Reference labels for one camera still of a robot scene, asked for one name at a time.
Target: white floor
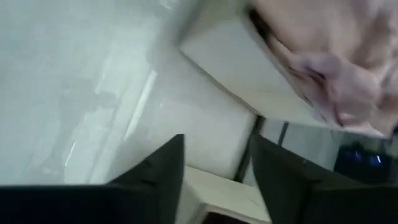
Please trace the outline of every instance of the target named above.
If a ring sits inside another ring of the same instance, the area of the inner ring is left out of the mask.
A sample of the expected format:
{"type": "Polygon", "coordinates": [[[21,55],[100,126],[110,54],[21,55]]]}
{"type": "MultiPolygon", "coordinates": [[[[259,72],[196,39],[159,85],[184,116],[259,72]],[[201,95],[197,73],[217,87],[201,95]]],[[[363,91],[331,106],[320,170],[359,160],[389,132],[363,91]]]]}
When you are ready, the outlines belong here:
{"type": "Polygon", "coordinates": [[[195,1],[1,1],[0,184],[106,182],[177,133],[232,177],[254,114],[178,52],[195,1]]]}

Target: white surface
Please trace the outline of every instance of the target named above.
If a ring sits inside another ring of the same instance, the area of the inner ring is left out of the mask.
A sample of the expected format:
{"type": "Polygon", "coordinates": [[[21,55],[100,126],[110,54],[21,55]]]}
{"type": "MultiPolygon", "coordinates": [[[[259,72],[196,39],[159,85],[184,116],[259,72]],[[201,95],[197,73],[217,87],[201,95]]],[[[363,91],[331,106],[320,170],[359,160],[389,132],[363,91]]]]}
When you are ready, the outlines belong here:
{"type": "Polygon", "coordinates": [[[205,1],[181,50],[215,80],[266,118],[322,126],[248,31],[243,0],[205,1]]]}
{"type": "Polygon", "coordinates": [[[188,134],[188,162],[234,172],[253,115],[176,50],[160,56],[174,49],[179,28],[162,30],[181,2],[179,11],[193,7],[171,0],[0,2],[0,184],[107,181],[129,133],[136,142],[119,171],[178,132],[188,134]]]}
{"type": "MultiPolygon", "coordinates": [[[[187,190],[193,192],[186,195],[194,197],[191,200],[181,198],[181,202],[198,200],[201,203],[201,206],[196,208],[195,221],[191,220],[191,223],[198,223],[207,212],[221,213],[248,223],[271,222],[260,191],[256,187],[233,182],[191,167],[185,168],[184,182],[189,186],[187,190]]],[[[195,209],[187,208],[187,210],[190,212],[195,209]]]]}

